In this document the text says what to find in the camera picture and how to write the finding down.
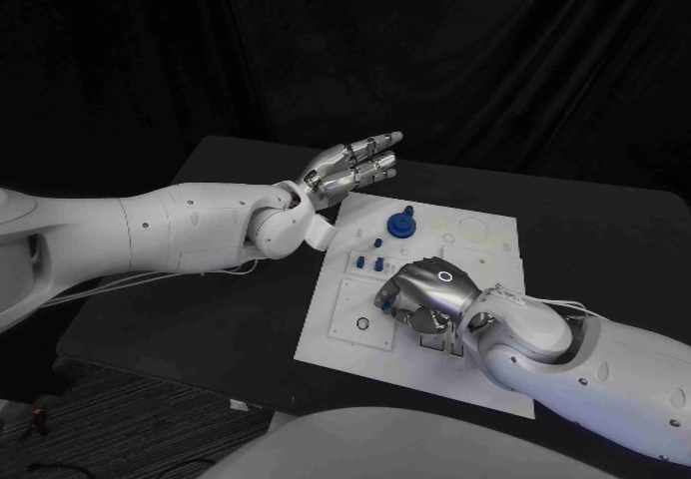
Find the black curtain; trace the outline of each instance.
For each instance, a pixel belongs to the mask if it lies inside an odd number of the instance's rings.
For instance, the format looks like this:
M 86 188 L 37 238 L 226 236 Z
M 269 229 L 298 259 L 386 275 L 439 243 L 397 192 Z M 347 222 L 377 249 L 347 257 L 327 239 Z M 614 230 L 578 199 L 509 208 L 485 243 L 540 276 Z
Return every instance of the black curtain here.
M 690 10 L 8 0 L 0 187 L 131 196 L 169 183 L 207 135 L 328 148 L 402 130 L 408 160 L 687 195 Z M 0 336 L 0 389 L 50 364 L 71 307 Z

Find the gray carpet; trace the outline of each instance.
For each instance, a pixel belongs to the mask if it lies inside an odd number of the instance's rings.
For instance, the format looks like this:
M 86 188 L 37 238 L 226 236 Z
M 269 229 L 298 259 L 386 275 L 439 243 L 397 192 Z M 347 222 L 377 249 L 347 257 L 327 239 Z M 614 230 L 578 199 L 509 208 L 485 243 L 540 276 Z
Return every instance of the gray carpet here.
M 0 412 L 2 479 L 87 477 L 60 469 L 27 472 L 32 462 L 79 465 L 99 479 L 155 479 L 187 459 L 220 460 L 268 432 L 273 411 L 236 411 L 216 394 L 67 359 L 56 371 L 74 381 L 69 393 Z M 35 407 L 47 409 L 50 433 L 18 442 Z M 208 467 L 185 466 L 167 479 L 195 478 Z

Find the black tabletop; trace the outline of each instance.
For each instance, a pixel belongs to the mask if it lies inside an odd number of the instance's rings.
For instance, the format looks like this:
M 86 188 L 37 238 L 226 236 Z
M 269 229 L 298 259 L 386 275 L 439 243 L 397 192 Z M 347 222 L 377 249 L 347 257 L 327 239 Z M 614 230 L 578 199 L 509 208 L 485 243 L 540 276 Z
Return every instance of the black tabletop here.
M 208 137 L 175 183 L 294 180 L 318 153 Z M 664 192 L 409 161 L 363 192 L 516 217 L 526 284 L 612 320 L 691 344 L 691 216 Z M 325 216 L 337 219 L 338 208 Z M 325 254 L 304 244 L 246 276 L 178 276 L 94 296 L 60 353 L 304 415 L 350 406 L 442 414 L 523 437 L 621 477 L 689 477 L 536 404 L 537 419 L 459 403 L 294 360 Z

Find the blue button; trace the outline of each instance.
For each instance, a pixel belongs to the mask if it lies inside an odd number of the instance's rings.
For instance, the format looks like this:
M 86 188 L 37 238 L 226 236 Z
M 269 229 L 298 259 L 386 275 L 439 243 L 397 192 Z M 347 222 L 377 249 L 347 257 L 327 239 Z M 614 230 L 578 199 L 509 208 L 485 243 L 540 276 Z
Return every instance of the blue button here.
M 396 238 L 405 239 L 413 236 L 418 225 L 413 219 L 412 206 L 406 207 L 403 213 L 397 213 L 396 215 L 390 216 L 386 228 L 389 229 L 392 236 Z

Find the blue cap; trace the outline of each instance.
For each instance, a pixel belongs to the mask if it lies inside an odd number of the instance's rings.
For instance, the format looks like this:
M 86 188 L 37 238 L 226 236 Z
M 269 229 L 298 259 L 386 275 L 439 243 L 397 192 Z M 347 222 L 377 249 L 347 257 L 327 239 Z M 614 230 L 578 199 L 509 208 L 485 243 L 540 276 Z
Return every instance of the blue cap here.
M 386 228 L 393 237 L 405 239 L 413 236 L 415 229 L 418 228 L 413 219 L 413 207 L 406 207 L 403 213 L 390 216 Z

